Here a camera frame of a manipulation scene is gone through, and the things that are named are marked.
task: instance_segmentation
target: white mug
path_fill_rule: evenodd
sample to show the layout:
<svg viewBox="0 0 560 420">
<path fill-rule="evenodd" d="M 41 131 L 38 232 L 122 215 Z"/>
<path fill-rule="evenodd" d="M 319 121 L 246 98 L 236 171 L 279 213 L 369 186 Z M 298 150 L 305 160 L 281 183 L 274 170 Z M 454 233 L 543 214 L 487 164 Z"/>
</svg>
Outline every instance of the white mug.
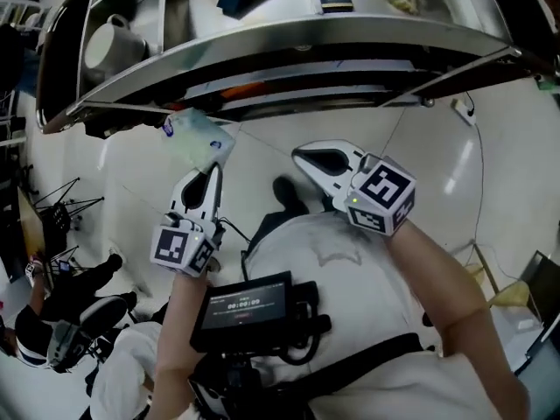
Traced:
<svg viewBox="0 0 560 420">
<path fill-rule="evenodd" d="M 146 42 L 130 30 L 129 22 L 113 14 L 87 43 L 84 62 L 90 70 L 119 74 L 144 58 Z"/>
</svg>

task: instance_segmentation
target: monitor screen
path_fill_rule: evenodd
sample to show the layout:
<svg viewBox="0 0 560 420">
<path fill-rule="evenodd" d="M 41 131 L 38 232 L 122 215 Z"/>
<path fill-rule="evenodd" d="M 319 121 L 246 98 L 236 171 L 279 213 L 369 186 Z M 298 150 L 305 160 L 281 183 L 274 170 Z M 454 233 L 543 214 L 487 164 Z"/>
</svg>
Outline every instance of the monitor screen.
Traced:
<svg viewBox="0 0 560 420">
<path fill-rule="evenodd" d="M 285 283 L 210 297 L 202 330 L 256 324 L 286 316 Z"/>
</svg>

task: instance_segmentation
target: black shoe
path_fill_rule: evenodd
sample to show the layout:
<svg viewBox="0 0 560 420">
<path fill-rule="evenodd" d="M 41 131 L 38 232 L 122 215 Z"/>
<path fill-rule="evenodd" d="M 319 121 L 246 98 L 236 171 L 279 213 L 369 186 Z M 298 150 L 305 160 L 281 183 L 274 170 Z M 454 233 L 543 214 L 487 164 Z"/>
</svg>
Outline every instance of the black shoe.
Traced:
<svg viewBox="0 0 560 420">
<path fill-rule="evenodd" d="M 288 178 L 280 176 L 274 179 L 272 191 L 274 192 L 276 200 L 284 206 L 286 212 L 295 212 L 298 214 L 309 213 L 307 206 L 298 197 L 296 187 Z"/>
</svg>

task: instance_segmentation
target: black strap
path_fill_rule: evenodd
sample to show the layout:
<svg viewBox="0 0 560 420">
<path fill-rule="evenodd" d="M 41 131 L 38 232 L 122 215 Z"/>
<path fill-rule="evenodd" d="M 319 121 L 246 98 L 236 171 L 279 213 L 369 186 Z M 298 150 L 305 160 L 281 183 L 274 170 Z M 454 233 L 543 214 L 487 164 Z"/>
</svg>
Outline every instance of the black strap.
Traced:
<svg viewBox="0 0 560 420">
<path fill-rule="evenodd" d="M 284 399 L 307 402 L 345 388 L 385 362 L 392 361 L 404 354 L 422 351 L 417 334 L 402 334 L 348 356 L 344 360 L 335 362 L 299 380 L 286 383 L 285 386 L 278 385 L 269 389 L 277 391 Z"/>
</svg>

